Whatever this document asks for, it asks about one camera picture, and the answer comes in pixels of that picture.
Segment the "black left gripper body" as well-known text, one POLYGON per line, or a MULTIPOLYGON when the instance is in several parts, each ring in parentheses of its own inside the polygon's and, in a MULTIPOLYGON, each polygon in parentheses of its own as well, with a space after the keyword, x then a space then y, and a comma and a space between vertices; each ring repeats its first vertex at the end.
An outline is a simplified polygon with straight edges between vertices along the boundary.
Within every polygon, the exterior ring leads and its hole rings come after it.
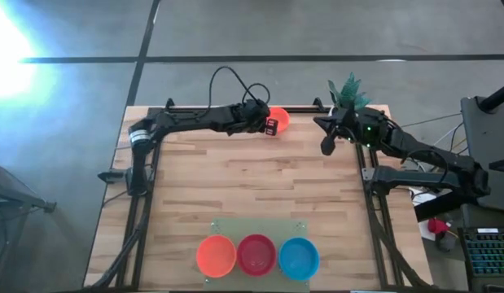
POLYGON ((237 133, 264 133, 270 116, 269 106, 260 99, 247 99, 239 110, 240 122, 235 126, 237 133))

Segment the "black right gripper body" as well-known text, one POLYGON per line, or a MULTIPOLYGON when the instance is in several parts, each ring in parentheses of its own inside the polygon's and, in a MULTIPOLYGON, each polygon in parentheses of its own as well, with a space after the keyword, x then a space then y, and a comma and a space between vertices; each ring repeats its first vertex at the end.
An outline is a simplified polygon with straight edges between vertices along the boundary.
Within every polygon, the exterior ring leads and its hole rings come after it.
POLYGON ((339 108, 335 110, 335 134, 355 143, 370 142, 370 109, 339 108))

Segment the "orange plastic mini bowl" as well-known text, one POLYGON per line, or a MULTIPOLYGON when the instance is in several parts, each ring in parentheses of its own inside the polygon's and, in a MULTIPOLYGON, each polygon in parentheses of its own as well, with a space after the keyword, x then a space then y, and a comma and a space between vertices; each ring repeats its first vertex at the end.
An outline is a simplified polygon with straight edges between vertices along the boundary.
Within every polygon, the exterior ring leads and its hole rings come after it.
POLYGON ((203 275, 210 278, 222 278, 232 271, 236 258, 233 242, 224 235, 214 234, 200 243, 195 259, 203 275))
POLYGON ((286 130, 290 124, 290 115, 282 107, 271 107, 268 119, 273 119, 278 122, 277 133, 281 133, 286 130))

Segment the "blue plastic mini bowl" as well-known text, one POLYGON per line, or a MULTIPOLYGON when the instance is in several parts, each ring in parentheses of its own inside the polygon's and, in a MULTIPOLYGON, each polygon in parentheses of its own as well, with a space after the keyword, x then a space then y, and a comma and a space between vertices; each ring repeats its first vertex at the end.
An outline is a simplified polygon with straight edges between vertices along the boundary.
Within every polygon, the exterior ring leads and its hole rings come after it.
POLYGON ((290 238, 278 249, 278 265, 286 277, 305 282, 318 271, 320 255, 307 238, 290 238))

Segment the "red plastic mini bowl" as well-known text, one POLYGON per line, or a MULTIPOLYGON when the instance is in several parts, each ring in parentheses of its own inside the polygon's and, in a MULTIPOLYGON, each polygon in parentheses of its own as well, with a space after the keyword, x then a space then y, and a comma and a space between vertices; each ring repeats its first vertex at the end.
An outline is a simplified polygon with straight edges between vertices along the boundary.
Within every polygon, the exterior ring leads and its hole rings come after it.
POLYGON ((237 264, 249 276, 265 276, 273 270, 276 261, 276 246, 263 234, 249 234, 238 245, 237 264))

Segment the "green artificial plant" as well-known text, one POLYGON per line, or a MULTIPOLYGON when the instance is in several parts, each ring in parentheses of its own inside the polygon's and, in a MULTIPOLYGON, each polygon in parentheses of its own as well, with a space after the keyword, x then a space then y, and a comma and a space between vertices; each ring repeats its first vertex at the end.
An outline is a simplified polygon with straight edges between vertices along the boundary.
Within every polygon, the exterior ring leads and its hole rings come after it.
POLYGON ((357 80, 353 72, 349 74, 341 90, 337 89, 333 81, 328 80, 327 84, 334 106, 337 108, 349 108, 353 105, 355 110, 366 107, 371 100, 366 97, 366 92, 359 92, 361 83, 362 80, 357 80))

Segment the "white paper sheet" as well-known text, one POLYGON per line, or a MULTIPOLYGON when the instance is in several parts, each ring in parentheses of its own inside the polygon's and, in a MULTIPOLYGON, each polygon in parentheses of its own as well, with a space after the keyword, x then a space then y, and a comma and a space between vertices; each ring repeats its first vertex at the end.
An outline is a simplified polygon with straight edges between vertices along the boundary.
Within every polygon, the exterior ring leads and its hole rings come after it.
POLYGON ((410 195, 411 195, 411 201, 414 206, 419 205, 421 203, 426 203, 427 201, 436 198, 435 194, 426 191, 416 190, 413 188, 410 189, 410 195))

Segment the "green perforated metal riser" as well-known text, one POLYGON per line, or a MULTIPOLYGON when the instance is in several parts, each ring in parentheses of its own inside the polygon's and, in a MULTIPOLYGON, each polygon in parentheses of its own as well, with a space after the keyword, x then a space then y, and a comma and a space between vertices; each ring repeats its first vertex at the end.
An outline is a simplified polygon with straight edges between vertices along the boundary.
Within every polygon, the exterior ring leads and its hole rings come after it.
MULTIPOLYGON (((306 220, 287 218, 214 218, 209 235, 221 234, 229 238, 237 247, 249 234, 263 234, 269 237, 276 248, 290 238, 308 235, 306 220)), ((309 281, 289 279, 275 265, 273 270, 261 277, 247 275, 238 264, 222 278, 204 276, 205 291, 252 291, 252 292, 295 292, 309 293, 309 281)))

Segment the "red plastic object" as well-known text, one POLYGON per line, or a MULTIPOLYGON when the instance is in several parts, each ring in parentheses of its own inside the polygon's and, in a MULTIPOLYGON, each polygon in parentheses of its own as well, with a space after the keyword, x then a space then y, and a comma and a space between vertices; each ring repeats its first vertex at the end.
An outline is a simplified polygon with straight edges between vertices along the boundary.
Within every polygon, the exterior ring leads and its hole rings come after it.
POLYGON ((442 234, 449 230, 449 225, 439 219, 432 218, 427 221, 427 229, 433 234, 442 234))

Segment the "dark grey stand base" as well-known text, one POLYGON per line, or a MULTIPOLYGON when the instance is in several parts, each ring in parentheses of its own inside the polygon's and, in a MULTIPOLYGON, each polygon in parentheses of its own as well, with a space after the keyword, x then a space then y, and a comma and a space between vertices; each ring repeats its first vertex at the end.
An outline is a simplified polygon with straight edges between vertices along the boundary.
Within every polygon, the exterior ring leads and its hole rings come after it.
POLYGON ((479 203, 504 210, 504 103, 487 113, 476 99, 463 98, 461 111, 469 155, 489 173, 491 192, 479 203))

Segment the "black stand pole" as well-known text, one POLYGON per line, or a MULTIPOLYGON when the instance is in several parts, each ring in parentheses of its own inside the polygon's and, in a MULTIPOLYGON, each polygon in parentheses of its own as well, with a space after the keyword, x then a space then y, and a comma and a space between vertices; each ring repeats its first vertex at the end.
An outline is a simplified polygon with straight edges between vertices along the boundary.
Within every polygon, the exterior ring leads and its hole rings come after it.
POLYGON ((486 113, 494 113, 504 103, 504 86, 478 102, 478 107, 486 113))

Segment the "backlit computer keyboard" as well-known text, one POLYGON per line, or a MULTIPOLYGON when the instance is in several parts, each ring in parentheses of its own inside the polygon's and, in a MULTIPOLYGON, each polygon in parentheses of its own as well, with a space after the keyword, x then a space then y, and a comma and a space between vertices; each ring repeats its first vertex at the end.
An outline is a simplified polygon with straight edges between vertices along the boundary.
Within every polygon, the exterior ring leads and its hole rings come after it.
POLYGON ((504 228, 465 228, 458 234, 471 277, 504 277, 504 228))

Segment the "dark grey tripod stand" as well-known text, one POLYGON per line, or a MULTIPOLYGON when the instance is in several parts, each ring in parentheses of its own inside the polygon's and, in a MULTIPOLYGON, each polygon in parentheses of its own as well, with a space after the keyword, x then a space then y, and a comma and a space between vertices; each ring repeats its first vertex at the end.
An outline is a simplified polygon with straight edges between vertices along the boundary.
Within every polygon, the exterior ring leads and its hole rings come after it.
POLYGON ((0 285, 7 263, 18 247, 29 214, 53 212, 56 203, 48 201, 14 174, 0 166, 0 285))

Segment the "black aluminium table frame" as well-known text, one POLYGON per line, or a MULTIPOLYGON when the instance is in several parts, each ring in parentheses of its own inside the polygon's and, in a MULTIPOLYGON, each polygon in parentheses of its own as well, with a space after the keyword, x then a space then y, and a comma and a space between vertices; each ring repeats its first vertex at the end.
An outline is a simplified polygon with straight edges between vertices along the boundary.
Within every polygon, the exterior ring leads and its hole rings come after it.
POLYGON ((396 264, 373 244, 368 220, 375 212, 392 226, 393 240, 422 280, 432 279, 410 193, 395 189, 367 202, 355 147, 337 142, 320 152, 315 106, 289 109, 280 134, 227 136, 209 130, 169 135, 147 158, 155 178, 151 195, 135 199, 125 183, 107 187, 85 285, 110 268, 133 231, 140 235, 112 279, 113 291, 204 291, 196 264, 214 218, 306 220, 320 265, 310 291, 379 289, 395 284, 396 264))

